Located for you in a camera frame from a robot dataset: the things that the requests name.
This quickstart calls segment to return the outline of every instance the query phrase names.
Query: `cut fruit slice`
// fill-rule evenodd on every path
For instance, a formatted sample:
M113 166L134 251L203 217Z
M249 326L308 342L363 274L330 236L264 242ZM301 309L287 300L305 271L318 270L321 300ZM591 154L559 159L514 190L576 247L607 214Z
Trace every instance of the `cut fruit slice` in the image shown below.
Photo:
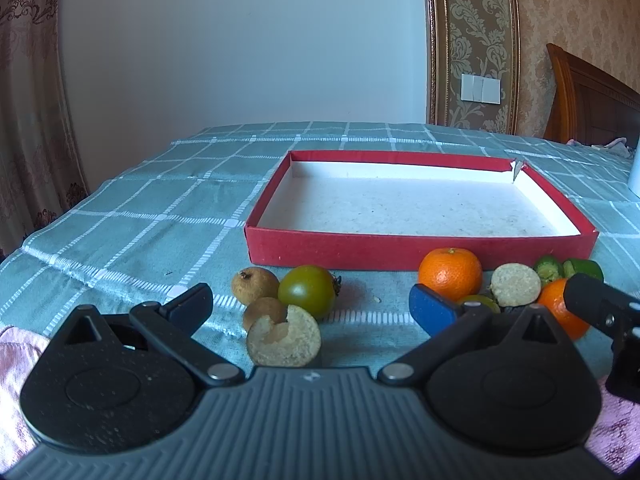
M560 264L558 259L551 254L542 256L542 258L540 258L533 266L533 270L535 270L540 277L542 286L554 282L559 278L564 278L564 270L562 269L562 265Z
M564 276L566 278L572 277L574 274L581 272L587 276L591 276L596 280L604 282L604 274L600 266L593 260L579 260L578 258L569 258L562 264L564 267Z
M491 292L500 306L533 303L541 288L536 271L523 264L501 265L491 276Z
M274 323L270 316L258 318L246 336L246 349L257 366L304 367L319 355L320 329L303 308L289 305L287 320Z
M251 325L262 316L269 316L274 323L284 323L287 320L287 307L276 298L258 298L251 302L242 314L242 328L247 332Z

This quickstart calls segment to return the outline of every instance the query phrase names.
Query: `teal checkered tablecloth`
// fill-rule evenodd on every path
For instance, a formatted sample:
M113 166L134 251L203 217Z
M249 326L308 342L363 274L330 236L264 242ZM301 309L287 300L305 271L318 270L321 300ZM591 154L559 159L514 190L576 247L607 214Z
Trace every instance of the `teal checkered tablecloth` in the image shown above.
M234 272L250 264L242 227L288 150L399 150L522 157L600 230L593 251L606 281L640 296L640 199L630 162L585 146L424 124L275 123L208 128L172 142L31 235L0 266L0 322L50 336L77 304L123 313L198 282L214 313L196 339L249 371ZM282 277L287 269L273 269ZM376 372L427 335L408 313L412 272L340 272L337 309L321 324L325 365ZM596 375L610 341L578 342Z

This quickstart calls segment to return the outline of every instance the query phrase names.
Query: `wooden headboard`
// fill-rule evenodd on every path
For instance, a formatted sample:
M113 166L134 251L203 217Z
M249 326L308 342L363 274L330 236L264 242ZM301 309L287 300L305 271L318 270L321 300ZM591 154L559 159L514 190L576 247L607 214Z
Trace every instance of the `wooden headboard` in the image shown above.
M545 139L607 144L626 137L636 147L640 136L640 94L592 64L547 43L556 75L556 95Z

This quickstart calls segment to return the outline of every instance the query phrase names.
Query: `metal screw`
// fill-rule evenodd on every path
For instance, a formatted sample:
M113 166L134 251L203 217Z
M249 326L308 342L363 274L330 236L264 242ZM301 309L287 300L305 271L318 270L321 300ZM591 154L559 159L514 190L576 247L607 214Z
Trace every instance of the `metal screw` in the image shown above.
M240 370L237 366L231 363L218 363L217 365L211 365L207 369L207 375L212 379L220 381L226 381L238 375Z
M320 379L322 376L318 373L318 372L311 372L309 374L304 374L302 376L302 378L305 381L309 381L310 383L317 381L318 379Z
M391 381L402 381L414 374L414 367L406 363L391 363L382 368L382 373Z

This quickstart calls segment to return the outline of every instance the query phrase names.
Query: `red cardboard box lid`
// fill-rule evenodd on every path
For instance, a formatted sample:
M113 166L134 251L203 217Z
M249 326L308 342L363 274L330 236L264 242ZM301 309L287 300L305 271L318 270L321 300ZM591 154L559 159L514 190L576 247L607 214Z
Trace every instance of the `red cardboard box lid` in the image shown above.
M254 264L417 270L429 251L474 252L485 270L543 254L588 258L598 232L526 164L471 155L289 152L247 219Z

